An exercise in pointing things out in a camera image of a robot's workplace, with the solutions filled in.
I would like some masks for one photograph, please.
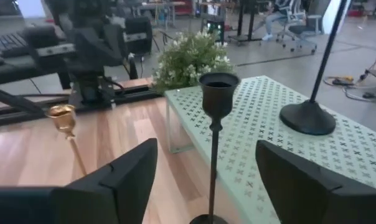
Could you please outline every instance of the table leg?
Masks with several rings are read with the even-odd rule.
[[[173,24],[173,27],[176,27],[176,6],[175,5],[172,5],[172,13],[173,13],[172,24]]]
[[[171,148],[171,136],[170,136],[170,105],[169,101],[166,100],[166,135],[167,135],[167,146],[169,147],[169,151],[173,153],[174,151]]]
[[[164,17],[163,19],[164,19],[164,27],[167,30],[169,28],[170,8],[164,6],[163,12],[166,13],[166,17],[163,16]]]
[[[166,137],[167,137],[167,146],[169,147],[169,152],[170,153],[177,153],[177,152],[184,152],[184,151],[188,151],[188,150],[191,150],[191,149],[194,149],[194,146],[193,144],[191,143],[191,141],[184,145],[181,144],[180,146],[178,144],[180,144],[181,142],[178,142],[176,144],[174,144],[172,142],[172,139],[174,139],[176,136],[171,136],[172,135],[172,131],[171,131],[171,122],[170,122],[170,104],[168,102],[168,100],[166,100]]]

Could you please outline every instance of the white office chair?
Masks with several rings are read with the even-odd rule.
[[[294,36],[287,31],[287,28],[291,25],[302,23],[306,16],[306,12],[301,7],[301,0],[292,0],[289,6],[280,8],[280,10],[286,11],[286,17],[278,19],[278,22],[283,26],[283,30],[276,34],[276,41],[281,42],[282,46],[285,48],[286,44],[284,42],[284,37],[286,35],[294,40]]]

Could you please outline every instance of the wooden platform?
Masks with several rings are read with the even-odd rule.
[[[143,85],[148,80],[123,83]],[[77,117],[76,141],[88,172],[112,161],[147,138],[157,138],[156,178],[143,223],[183,224],[207,213],[209,168],[195,150],[170,154],[165,132],[164,98],[118,106]],[[175,129],[181,129],[173,123]],[[181,134],[178,141],[188,141]],[[52,121],[40,119],[0,127],[0,186],[66,185],[81,177],[74,155]],[[241,224],[220,187],[216,214]]]

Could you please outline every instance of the gold candle holder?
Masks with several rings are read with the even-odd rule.
[[[45,115],[52,119],[59,132],[65,133],[66,139],[68,139],[70,146],[72,147],[72,151],[75,154],[76,160],[83,172],[83,175],[87,175],[82,157],[80,156],[77,144],[75,142],[75,135],[73,134],[73,129],[76,126],[75,107],[72,105],[53,106],[46,112]]]

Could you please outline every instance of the person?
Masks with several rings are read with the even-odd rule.
[[[273,34],[271,33],[271,25],[275,20],[286,17],[287,11],[280,10],[280,8],[289,6],[290,2],[291,0],[275,1],[272,13],[267,15],[262,23],[265,24],[265,29],[267,31],[266,35],[262,38],[262,40],[270,40],[271,38],[273,38]]]

